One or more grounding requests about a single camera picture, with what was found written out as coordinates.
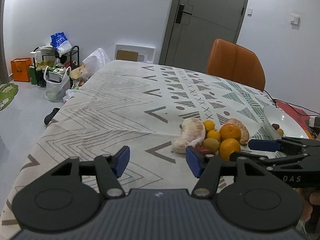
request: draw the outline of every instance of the tablecloth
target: tablecloth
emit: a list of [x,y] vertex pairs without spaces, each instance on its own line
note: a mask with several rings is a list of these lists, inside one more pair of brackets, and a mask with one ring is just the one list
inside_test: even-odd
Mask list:
[[[272,105],[261,91],[219,77],[169,66],[112,61],[100,69],[55,115],[21,168],[0,217],[0,236],[19,226],[12,213],[14,195],[70,156],[82,161],[116,153],[123,145],[131,158],[119,181],[130,188],[187,188],[197,182],[185,154],[171,141],[188,117],[212,120],[219,129],[229,118],[247,127],[251,138],[270,139],[261,127],[263,107]],[[97,189],[94,177],[83,182]],[[232,183],[220,180],[219,188]]]

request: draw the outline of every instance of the shoe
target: shoe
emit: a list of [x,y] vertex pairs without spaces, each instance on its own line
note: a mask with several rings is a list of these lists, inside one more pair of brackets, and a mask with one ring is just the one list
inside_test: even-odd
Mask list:
[[52,112],[50,114],[48,114],[45,118],[44,118],[44,124],[48,125],[49,122],[52,120],[52,118],[56,115],[56,113],[60,110],[60,108],[54,108],[52,110]]

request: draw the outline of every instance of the ridged gray surface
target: ridged gray surface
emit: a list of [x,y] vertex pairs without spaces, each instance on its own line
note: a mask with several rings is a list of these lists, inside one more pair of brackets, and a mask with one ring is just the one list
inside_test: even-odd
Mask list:
[[296,231],[246,232],[224,221],[209,201],[186,190],[132,190],[111,200],[86,225],[55,235],[22,230],[15,240],[302,240]]

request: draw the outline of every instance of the chair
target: chair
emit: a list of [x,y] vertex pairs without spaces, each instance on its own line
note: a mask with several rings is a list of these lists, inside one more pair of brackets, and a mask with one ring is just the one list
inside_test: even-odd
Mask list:
[[213,43],[207,74],[263,91],[266,79],[258,57],[250,50],[223,39]]

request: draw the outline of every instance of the metal pin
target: metal pin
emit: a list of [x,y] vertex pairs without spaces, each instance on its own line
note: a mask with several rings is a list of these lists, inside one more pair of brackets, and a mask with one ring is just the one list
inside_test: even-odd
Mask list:
[[122,193],[123,191],[119,188],[111,188],[107,191],[107,195],[110,197],[119,197]]
[[207,195],[210,194],[210,191],[207,190],[206,188],[197,188],[195,191],[194,191],[195,195],[198,196],[198,197],[205,197]]

